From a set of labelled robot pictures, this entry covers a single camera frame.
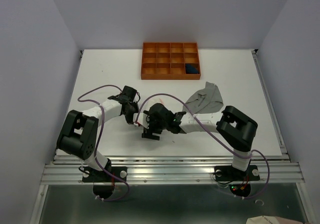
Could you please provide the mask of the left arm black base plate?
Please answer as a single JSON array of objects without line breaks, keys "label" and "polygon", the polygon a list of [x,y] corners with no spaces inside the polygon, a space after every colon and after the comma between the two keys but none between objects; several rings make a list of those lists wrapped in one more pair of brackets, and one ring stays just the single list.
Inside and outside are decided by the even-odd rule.
[{"label": "left arm black base plate", "polygon": [[[117,178],[126,181],[127,176],[121,177],[121,173],[127,173],[128,168],[126,166],[113,166],[110,173]],[[89,166],[82,168],[82,182],[83,183],[120,183],[120,180],[111,177],[104,171],[97,171]]]}]

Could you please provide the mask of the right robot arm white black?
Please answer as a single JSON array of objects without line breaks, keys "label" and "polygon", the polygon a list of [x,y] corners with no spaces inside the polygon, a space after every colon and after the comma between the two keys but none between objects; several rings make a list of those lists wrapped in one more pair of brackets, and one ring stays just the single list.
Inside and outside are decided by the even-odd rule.
[{"label": "right robot arm white black", "polygon": [[159,134],[167,130],[173,134],[206,132],[220,134],[231,146],[233,154],[230,166],[231,176],[242,179],[248,174],[252,158],[252,144],[258,129],[258,123],[252,118],[228,105],[218,113],[196,113],[187,111],[173,113],[162,103],[157,102],[138,114],[136,121],[143,126],[142,137],[159,140]]}]

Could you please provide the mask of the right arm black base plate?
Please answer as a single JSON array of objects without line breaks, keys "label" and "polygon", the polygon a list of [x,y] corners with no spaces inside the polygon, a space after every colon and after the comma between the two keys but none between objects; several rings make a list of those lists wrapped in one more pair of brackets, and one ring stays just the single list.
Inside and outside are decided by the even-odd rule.
[{"label": "right arm black base plate", "polygon": [[259,181],[260,173],[256,165],[249,165],[246,171],[238,170],[231,165],[214,167],[215,180],[218,182]]}]

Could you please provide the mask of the navy blue underwear white trim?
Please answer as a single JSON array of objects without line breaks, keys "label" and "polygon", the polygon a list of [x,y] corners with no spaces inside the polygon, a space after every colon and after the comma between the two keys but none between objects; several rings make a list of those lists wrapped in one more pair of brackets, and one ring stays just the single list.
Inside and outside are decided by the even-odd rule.
[{"label": "navy blue underwear white trim", "polygon": [[200,72],[196,67],[194,67],[190,63],[186,63],[185,64],[185,73],[191,75],[191,74],[199,74]]}]

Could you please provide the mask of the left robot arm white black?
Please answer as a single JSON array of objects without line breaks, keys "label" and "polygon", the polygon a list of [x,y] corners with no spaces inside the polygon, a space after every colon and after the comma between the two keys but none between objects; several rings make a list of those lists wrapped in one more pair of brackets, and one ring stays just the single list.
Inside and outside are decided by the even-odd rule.
[{"label": "left robot arm white black", "polygon": [[84,99],[86,94],[81,95],[78,102],[91,102],[95,106],[85,111],[69,111],[56,142],[58,150],[82,160],[94,170],[95,177],[100,181],[108,180],[112,170],[111,161],[98,151],[104,124],[113,118],[124,116],[131,125],[134,123],[134,114],[139,110],[135,100],[139,96],[137,90],[129,86],[119,90],[119,94],[109,96],[102,103]]}]

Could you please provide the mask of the white pink grey underwear pile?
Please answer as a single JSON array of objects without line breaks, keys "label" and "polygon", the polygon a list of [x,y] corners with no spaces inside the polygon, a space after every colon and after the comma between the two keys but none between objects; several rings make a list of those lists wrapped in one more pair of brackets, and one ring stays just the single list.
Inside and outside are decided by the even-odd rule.
[{"label": "white pink grey underwear pile", "polygon": [[157,98],[157,97],[152,97],[149,100],[145,100],[140,107],[139,114],[144,113],[144,111],[149,111],[150,108],[155,104],[164,104],[164,102],[160,98]]}]

